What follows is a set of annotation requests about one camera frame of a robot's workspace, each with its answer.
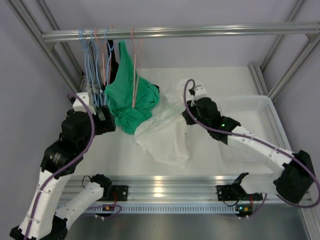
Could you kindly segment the pink plastic hanger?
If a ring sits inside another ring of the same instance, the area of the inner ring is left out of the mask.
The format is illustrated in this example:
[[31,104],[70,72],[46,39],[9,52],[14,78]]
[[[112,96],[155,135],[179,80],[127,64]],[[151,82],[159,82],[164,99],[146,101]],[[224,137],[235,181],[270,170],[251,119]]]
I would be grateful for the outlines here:
[[135,38],[134,38],[134,30],[135,30],[135,27],[132,26],[130,36],[131,36],[131,43],[133,47],[133,89],[132,89],[133,90],[132,92],[132,108],[133,109],[136,106],[136,99],[137,99],[138,86],[139,86],[139,80],[140,80],[140,76],[137,71],[137,53],[142,43],[142,40],[140,39],[136,44]]

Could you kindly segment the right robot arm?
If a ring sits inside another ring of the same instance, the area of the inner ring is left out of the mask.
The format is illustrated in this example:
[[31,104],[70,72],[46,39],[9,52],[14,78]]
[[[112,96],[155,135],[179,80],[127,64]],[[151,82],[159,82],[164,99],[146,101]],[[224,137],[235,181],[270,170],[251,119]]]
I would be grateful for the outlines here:
[[212,139],[244,152],[272,171],[264,174],[242,172],[232,183],[232,192],[237,198],[274,194],[297,207],[311,185],[320,184],[307,152],[288,151],[260,139],[239,121],[223,115],[209,97],[183,102],[185,111],[182,115],[187,125],[200,125]]

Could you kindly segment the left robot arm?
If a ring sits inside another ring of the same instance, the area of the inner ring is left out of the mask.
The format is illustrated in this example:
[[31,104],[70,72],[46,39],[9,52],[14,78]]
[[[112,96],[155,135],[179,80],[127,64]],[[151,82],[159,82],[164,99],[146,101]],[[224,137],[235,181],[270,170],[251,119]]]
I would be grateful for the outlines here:
[[93,138],[115,130],[115,118],[107,106],[99,107],[96,114],[73,109],[67,112],[58,140],[44,152],[37,189],[26,217],[11,229],[10,237],[15,240],[63,240],[73,223],[94,202],[112,196],[112,180],[96,174],[80,193],[58,208],[62,192]]

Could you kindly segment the white tank top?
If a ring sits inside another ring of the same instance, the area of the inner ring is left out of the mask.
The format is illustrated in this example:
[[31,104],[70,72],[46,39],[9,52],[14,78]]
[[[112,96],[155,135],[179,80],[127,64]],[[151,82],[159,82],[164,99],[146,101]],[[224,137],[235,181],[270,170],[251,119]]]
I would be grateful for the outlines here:
[[182,113],[185,111],[184,87],[187,78],[180,79],[167,91],[160,91],[159,103],[152,110],[152,117],[142,122],[135,130],[135,142],[154,161],[186,167],[190,153],[186,145],[189,126]]

